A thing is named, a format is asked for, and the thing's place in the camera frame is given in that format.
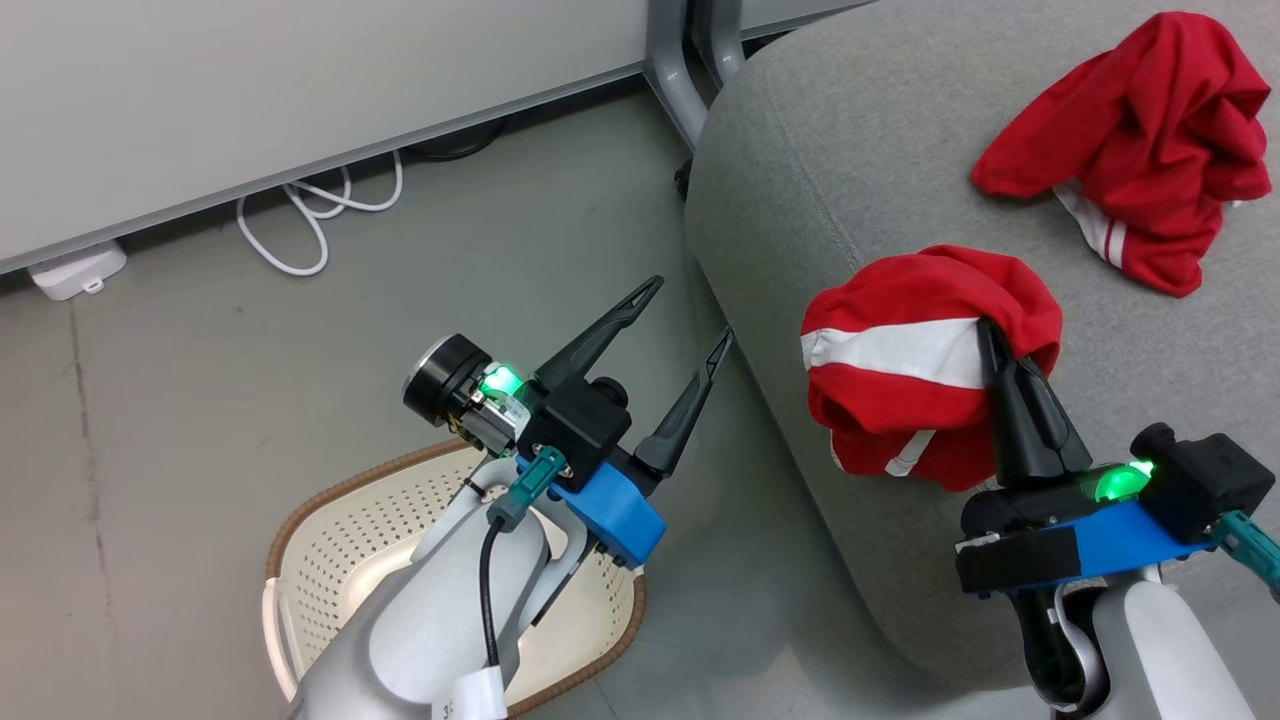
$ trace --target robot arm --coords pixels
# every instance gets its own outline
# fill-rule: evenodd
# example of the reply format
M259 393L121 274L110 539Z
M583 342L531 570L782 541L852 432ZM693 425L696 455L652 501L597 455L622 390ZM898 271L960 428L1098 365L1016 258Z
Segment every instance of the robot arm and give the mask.
M1057 717L1252 719L1158 566L1222 547L1280 588L1280 548L1248 519L1275 475L1226 436L1178 442L1164 424L1133 442L1139 460L1094 466L1039 368L989 320L979 342L1001 488L961 515L964 592L1012 603Z
M307 720L494 720L520 664L517 641L541 619L593 550L645 562L666 532L648 502L675 470L732 346L726 328L705 363L635 454L627 393L591 365L662 287L627 295L527 379L461 334L436 342L404 382L404 404L489 455L298 682L285 711ZM507 488L486 501L494 488ZM568 547L549 559L540 523Z

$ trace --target gray metal table leg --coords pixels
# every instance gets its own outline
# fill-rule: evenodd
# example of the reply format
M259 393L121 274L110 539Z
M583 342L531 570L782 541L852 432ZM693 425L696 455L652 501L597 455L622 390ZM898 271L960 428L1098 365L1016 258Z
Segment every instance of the gray metal table leg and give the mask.
M690 150L707 122L707 102L685 64L685 6L687 0L649 0L644 77Z
M696 45L716 85L728 78L746 61L742 53L742 0L694 0L698 13Z

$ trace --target gray sofa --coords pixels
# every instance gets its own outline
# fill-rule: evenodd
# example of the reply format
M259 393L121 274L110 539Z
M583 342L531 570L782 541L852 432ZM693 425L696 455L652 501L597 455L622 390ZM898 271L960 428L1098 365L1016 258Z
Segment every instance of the gray sofa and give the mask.
M1183 5L1222 20L1262 76L1280 81L1280 6ZM1274 195L1228 210L1204 286L1174 300L1100 261L1051 196L993 201L968 182L1027 102L1165 9L1157 0L881 0L753 58L699 141L687 237L879 626L952 687L1027 682L1007 603L959 592L952 543L965 496L835 466L828 434L805 407L800 320L815 293L878 258L936 243L1016 255L1064 306L1053 384L1097 459L1126 457L1133 436L1164 420L1181 437L1226 432L1280 468ZM1272 99L1262 122L1274 132L1277 117ZM1276 495L1258 514L1271 530L1280 528ZM1221 553L1166 568L1166 579L1202 614L1263 592Z

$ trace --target red cloth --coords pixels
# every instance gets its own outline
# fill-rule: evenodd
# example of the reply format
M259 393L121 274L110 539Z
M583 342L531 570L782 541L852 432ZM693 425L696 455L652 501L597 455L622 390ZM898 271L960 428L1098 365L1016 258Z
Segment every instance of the red cloth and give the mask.
M1078 179L1128 225L1112 263L1184 297L1201 284L1222 202L1271 191L1256 119L1270 92L1221 23L1161 13L1037 97L978 160L973 182L1025 199ZM1103 245L1094 249L1107 258Z
M809 411L849 473L913 474L950 491L995 473L977 322L989 316L1018 357L1046 374L1062 310L1016 258L936 246L877 260L813 300L801 328ZM919 430L938 430L914 466L891 465Z

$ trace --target white panel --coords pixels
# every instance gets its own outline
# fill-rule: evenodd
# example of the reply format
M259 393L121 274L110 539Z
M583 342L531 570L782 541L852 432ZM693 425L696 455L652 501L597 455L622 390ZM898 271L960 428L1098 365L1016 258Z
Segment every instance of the white panel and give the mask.
M742 0L742 29L782 24L787 20L860 5L867 0Z
M639 0L13 0L0 261L644 58Z

